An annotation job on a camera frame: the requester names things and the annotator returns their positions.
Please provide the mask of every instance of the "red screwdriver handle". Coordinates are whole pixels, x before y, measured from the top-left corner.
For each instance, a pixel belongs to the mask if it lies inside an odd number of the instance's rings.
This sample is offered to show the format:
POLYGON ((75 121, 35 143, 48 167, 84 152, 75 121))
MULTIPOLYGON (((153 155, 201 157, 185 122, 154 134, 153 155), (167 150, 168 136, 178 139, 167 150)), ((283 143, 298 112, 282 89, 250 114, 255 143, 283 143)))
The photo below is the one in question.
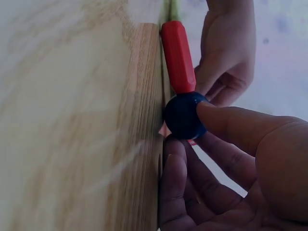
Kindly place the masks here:
POLYGON ((196 78, 184 26, 179 21, 164 23, 161 38, 173 90, 176 94, 194 91, 196 78))

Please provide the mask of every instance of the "blue knob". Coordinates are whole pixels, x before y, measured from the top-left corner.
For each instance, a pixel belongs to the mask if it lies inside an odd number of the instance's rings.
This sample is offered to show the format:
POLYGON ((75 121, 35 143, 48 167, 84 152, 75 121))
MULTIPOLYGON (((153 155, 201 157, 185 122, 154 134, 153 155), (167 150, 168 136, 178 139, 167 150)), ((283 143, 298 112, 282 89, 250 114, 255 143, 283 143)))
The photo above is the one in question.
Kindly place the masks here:
POLYGON ((198 92, 189 92, 177 94, 167 103, 163 117, 175 138, 192 140, 206 132, 196 110, 201 101, 207 100, 198 92))

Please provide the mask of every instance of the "hand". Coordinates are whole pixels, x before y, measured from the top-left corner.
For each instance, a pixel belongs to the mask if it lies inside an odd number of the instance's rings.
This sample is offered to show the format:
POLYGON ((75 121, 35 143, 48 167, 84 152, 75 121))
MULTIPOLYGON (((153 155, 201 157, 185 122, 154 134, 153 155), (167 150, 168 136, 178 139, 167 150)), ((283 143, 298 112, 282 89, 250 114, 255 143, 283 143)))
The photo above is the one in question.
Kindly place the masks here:
POLYGON ((229 106, 253 80, 255 53, 253 1, 213 1, 202 31, 196 91, 215 106, 229 106))
POLYGON ((220 184, 186 141, 169 136, 161 231, 307 230, 308 123, 205 103, 197 113, 209 131, 196 142, 248 194, 220 184))

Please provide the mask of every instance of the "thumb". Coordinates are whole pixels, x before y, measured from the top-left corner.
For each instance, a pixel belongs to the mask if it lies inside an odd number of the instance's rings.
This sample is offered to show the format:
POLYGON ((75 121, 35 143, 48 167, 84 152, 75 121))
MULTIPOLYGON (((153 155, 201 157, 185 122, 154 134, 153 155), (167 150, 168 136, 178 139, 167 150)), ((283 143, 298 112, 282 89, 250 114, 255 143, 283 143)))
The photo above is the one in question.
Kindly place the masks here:
POLYGON ((288 123, 301 121, 238 107, 218 108, 205 102, 197 105, 197 114, 209 132, 252 156, 256 156, 257 147, 266 135, 288 123))
POLYGON ((209 54, 196 69, 196 92, 206 95, 218 78, 233 66, 228 53, 209 54))

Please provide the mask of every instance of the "wooden board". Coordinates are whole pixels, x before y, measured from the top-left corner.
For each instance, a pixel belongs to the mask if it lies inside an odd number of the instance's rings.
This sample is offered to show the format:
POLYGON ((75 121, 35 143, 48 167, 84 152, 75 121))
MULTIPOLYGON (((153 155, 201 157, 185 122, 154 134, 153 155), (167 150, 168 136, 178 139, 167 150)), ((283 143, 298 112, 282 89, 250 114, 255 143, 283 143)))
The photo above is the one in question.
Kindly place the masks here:
POLYGON ((161 2, 10 5, 16 17, 0 27, 0 230, 156 230, 161 2))

